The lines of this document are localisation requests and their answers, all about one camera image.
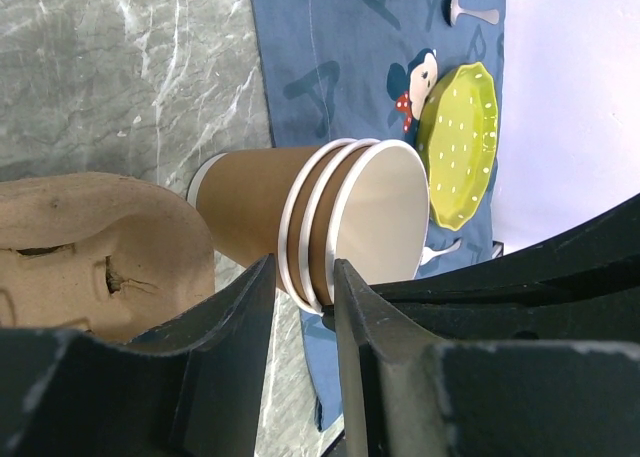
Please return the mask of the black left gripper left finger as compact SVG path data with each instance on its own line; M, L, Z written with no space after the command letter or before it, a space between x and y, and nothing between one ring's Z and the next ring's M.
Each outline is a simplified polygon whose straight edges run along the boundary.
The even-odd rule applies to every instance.
M80 330L3 330L2 454L252 455L275 278L265 256L124 344Z

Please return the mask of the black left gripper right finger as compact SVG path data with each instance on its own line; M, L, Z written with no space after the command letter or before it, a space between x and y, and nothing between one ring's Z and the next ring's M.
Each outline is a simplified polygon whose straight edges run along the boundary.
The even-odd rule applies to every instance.
M638 454L637 198L432 278L335 278L348 455Z

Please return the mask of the brown pulp cup carrier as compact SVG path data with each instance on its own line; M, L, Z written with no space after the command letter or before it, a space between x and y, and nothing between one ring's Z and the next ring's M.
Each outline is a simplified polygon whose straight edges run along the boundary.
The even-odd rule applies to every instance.
M127 342L215 292L194 207L110 173L1 185L1 327L72 328Z

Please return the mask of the brown paper cup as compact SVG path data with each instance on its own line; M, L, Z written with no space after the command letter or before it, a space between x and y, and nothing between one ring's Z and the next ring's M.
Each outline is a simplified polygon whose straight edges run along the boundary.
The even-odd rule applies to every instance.
M323 269L311 272L318 300L334 301L334 262L346 259L368 284L412 279L429 221L425 167L401 140L380 141L348 156L348 169L329 183L333 206L321 216L326 232Z

